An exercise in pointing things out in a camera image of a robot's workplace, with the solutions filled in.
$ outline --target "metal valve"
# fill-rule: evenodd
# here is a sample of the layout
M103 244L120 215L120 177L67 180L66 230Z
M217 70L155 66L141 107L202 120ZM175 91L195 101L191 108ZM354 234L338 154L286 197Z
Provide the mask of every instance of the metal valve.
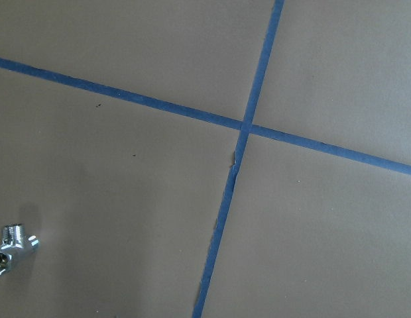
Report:
M0 246L0 276L12 270L38 246L39 240L34 235L26 236L23 224L5 225Z

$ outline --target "blue line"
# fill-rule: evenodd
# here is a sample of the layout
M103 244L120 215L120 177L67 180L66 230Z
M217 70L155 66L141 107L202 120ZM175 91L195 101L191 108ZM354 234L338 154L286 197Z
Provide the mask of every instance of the blue line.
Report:
M204 304L206 302L207 292L210 286L211 275L213 274L217 253L219 252L219 246L223 230L226 224L227 214L231 206L233 190L235 188L238 172L243 160L250 129L253 124L255 110L257 107L257 103L259 101L260 91L263 84L264 75L266 73L267 64L270 58L270 53L276 35L276 30L278 28L283 4L284 0L275 0L272 15L270 16L266 37L264 39L259 63L253 81L253 86L250 91L247 108L244 114L243 124L241 126L237 145L235 147L235 163L231 167L229 175L227 177L225 192L223 193L223 199L221 201L221 205L219 208L219 214L217 215L216 228L213 232L213 237L211 239L207 259L205 261L203 276L201 278L200 294L198 296L197 303L195 304L194 310L192 312L192 318L200 318L202 316Z
M168 111L169 113L175 113L178 115L199 119L201 121L206 121L208 123L213 123L232 129L239 130L241 129L242 125L241 121L237 121L228 117L208 113L206 111L200 111L198 109L170 103L168 101L161 101L152 97L140 95L137 93L131 93L130 91L125 91L98 83L93 83L84 79L72 78L67 75L51 72L48 70L42 70L40 68L34 68L26 64L6 60L3 58L0 58L0 68L5 68L6 70L34 76L36 78L42 78L48 81L54 81L56 83L61 83L71 87L84 89L86 91L92 91L94 93L114 97L117 99L122 99L123 101L130 101L132 103L160 109L162 111Z
M287 142L288 144L295 144L297 146L301 146L304 148L325 152L327 154L333 154L334 156L343 157L358 162L363 162L365 164L370 164L372 166L377 166L380 168L401 172L403 174L408 174L411 176L411 166L407 164L401 164L400 162L395 162L392 160L371 156L370 154L364 154L362 152L342 148L339 146L334 146L332 144L324 144L323 142L296 136L295 134L287 134L282 131L275 131L273 129L264 128L256 125L253 125L251 127L251 133L262 137Z

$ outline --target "blue tape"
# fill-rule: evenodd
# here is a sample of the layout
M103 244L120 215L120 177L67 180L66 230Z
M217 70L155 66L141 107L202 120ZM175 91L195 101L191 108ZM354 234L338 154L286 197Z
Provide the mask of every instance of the blue tape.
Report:
M6 70L34 76L36 78L42 78L48 81L54 81L56 83L61 83L67 86L84 89L86 91L92 91L94 93L114 97L117 99L122 99L123 101L130 101L132 103L160 109L162 111L168 111L169 113L199 119L201 121L206 121L208 123L213 123L232 129L239 130L241 129L242 125L241 121L237 121L228 117L215 115L206 111L200 111L198 109L170 103L168 101L161 101L152 97L140 95L137 93L131 93L130 91L125 91L111 86L93 83L84 79L72 78L67 75L51 72L48 70L42 70L40 68L34 68L26 64L6 60L3 58L0 58L0 68L5 68Z
M231 167L229 175L227 177L223 199L219 208L219 214L217 215L216 228L213 232L207 259L205 261L203 276L201 278L200 294L198 295L197 302L194 306L192 318L200 318L202 316L207 292L210 286L211 275L213 274L217 253L219 252L219 246L226 224L227 214L232 202L233 190L235 188L238 172L241 167L245 147L247 146L250 129L253 124L255 110L259 101L260 91L263 85L264 75L266 73L267 64L270 58L270 53L276 35L276 30L278 28L283 4L284 0L276 0L272 10L272 15L270 16L266 37L264 39L260 54L259 64L256 69L253 85L247 103L247 108L244 114L243 124L241 126L237 145L235 147L235 163Z
M295 134L287 134L282 131L275 131L273 129L264 128L256 125L253 125L251 127L251 133L262 137L287 142L288 144L295 144L296 146L301 146L304 148L325 152L326 154L333 154L334 156L343 157L358 162L363 162L365 164L370 164L372 166L393 170L396 172L401 172L403 174L408 174L411 176L411 166L407 164L401 164L400 162L395 162L392 160L371 156L370 154L364 154L362 152L342 148L339 146L334 146L332 144L324 144L323 142L296 136Z

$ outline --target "gray floor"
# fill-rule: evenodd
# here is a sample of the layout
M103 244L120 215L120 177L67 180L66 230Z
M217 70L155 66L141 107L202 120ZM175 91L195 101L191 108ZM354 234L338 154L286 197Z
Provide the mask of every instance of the gray floor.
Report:
M0 58L242 121L272 6L2 2ZM241 123L23 73L0 228L41 246L2 317L190 317ZM411 1L286 0L253 123L411 171ZM411 175L250 135L202 317L411 318Z

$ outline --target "metal pipe fitting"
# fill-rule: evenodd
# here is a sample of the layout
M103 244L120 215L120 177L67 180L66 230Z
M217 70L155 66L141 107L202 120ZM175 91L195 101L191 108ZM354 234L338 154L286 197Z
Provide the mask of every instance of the metal pipe fitting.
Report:
M0 246L0 276L12 270L24 257L32 254L39 246L34 236L27 237L23 224L5 225L2 228Z

